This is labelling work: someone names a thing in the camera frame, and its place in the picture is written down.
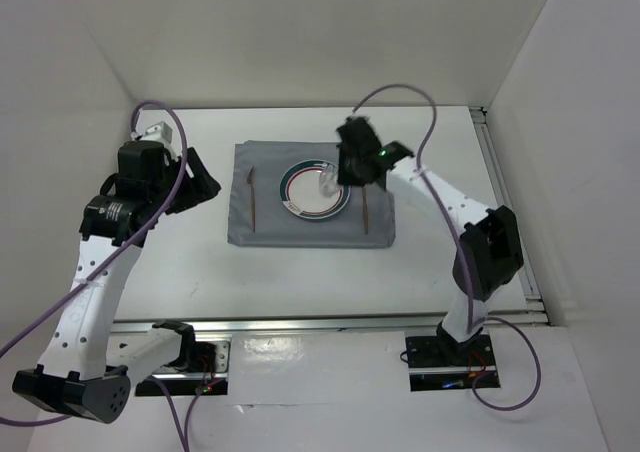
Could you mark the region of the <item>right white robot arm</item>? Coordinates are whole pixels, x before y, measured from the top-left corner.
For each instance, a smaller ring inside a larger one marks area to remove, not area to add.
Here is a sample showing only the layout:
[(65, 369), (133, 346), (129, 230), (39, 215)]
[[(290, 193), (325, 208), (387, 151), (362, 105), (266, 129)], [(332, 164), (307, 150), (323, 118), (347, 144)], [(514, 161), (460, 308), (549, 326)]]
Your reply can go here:
[(340, 185), (376, 185), (427, 214), (440, 213), (452, 234), (453, 302), (436, 329), (436, 351), (448, 364), (471, 351), (494, 293), (523, 267), (517, 219), (507, 206), (491, 208), (424, 166), (404, 144), (382, 144), (368, 119), (352, 116), (337, 128)]

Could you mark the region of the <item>grey cloth placemat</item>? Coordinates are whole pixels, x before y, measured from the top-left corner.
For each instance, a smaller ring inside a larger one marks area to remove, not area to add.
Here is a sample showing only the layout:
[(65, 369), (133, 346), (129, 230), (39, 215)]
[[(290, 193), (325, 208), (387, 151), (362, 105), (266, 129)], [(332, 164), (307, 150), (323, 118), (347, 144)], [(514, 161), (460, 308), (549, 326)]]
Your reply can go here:
[[(227, 241), (239, 247), (382, 249), (395, 241), (394, 198), (376, 185), (366, 187), (369, 234), (364, 234), (360, 188), (351, 189), (349, 204), (325, 221), (307, 221), (290, 213), (279, 196), (283, 174), (309, 159), (336, 163), (330, 142), (246, 141), (235, 146)], [(251, 229), (246, 177), (255, 167), (256, 232)]]

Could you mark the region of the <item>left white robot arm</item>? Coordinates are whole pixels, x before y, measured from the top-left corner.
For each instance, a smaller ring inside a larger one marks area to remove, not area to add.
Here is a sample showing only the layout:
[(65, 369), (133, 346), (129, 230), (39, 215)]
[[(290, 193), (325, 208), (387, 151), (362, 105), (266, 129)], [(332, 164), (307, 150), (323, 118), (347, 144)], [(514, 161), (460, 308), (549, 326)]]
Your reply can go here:
[(174, 157), (170, 146), (130, 141), (118, 151), (118, 170), (85, 207), (80, 227), (74, 297), (36, 365), (16, 372), (13, 392), (38, 408), (104, 424), (123, 412), (131, 391), (162, 367), (184, 371), (201, 352), (192, 326), (152, 325), (140, 341), (109, 352), (108, 342), (126, 281), (146, 235), (145, 222), (167, 202), (168, 213), (213, 199), (220, 184), (196, 150)]

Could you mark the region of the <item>copper knife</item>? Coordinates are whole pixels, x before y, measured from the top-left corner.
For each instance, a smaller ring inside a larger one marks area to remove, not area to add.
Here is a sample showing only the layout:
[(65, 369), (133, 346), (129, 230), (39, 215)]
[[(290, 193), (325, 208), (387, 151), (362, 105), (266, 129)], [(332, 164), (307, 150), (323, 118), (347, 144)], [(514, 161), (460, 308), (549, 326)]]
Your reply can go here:
[(368, 197), (366, 187), (362, 188), (362, 218), (363, 218), (363, 229), (364, 234), (369, 234), (369, 210), (368, 210)]

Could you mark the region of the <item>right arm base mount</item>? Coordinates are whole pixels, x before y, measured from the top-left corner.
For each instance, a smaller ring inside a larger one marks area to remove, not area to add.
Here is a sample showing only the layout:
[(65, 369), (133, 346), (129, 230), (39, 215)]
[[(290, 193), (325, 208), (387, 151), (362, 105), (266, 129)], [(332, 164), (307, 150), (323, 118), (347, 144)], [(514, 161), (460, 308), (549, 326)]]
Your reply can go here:
[(501, 387), (493, 344), (488, 334), (479, 338), (460, 355), (447, 358), (439, 348), (435, 335), (405, 338), (400, 360), (408, 367), (412, 392), (453, 391), (476, 387)]

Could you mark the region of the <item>aluminium front rail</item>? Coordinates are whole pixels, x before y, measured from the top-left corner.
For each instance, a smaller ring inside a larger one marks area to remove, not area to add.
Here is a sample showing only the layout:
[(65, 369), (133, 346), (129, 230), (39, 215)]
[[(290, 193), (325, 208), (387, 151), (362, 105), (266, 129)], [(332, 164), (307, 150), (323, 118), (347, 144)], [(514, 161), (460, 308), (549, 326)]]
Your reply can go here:
[(364, 329), (406, 329), (434, 327), (441, 314), (362, 315), (306, 318), (236, 320), (185, 320), (196, 332), (231, 334), (240, 332), (307, 332)]

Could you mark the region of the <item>copper fork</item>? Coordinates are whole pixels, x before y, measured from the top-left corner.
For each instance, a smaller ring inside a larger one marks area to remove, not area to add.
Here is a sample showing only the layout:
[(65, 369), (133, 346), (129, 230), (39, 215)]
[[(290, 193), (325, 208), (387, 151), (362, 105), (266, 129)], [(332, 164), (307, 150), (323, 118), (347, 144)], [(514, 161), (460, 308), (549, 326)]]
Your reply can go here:
[(247, 185), (249, 186), (251, 229), (253, 233), (256, 232), (256, 202), (255, 202), (254, 174), (255, 174), (255, 167), (252, 166), (246, 177), (246, 182), (247, 182)]

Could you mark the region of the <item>green rimmed white plate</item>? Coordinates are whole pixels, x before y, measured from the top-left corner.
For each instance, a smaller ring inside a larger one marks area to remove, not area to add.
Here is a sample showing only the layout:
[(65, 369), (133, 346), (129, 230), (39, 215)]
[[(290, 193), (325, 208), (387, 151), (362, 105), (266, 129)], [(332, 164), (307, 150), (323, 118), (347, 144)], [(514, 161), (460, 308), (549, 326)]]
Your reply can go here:
[(286, 170), (280, 180), (279, 196), (290, 213), (307, 221), (325, 221), (336, 216), (349, 204), (351, 189), (348, 186), (341, 185), (341, 191), (330, 198), (320, 193), (319, 175), (327, 167), (337, 169), (337, 165), (330, 161), (309, 159)]

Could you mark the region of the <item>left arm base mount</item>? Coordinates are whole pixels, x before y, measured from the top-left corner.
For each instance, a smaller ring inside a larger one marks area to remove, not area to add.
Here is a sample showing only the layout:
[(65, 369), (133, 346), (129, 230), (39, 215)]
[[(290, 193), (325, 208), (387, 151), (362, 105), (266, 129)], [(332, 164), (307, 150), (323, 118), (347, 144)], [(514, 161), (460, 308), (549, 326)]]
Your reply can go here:
[(163, 366), (152, 376), (172, 397), (224, 396), (229, 388), (230, 354), (231, 341), (227, 338), (197, 339), (186, 366)]

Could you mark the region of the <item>clear plastic cup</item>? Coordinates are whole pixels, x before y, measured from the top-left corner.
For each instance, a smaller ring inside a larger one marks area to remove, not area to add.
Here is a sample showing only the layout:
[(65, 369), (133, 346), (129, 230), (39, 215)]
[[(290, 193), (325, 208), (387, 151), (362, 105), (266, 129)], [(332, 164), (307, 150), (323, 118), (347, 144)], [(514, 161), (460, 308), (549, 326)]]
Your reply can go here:
[(337, 195), (342, 189), (338, 183), (338, 170), (335, 167), (324, 168), (320, 172), (318, 185), (324, 197), (330, 198)]

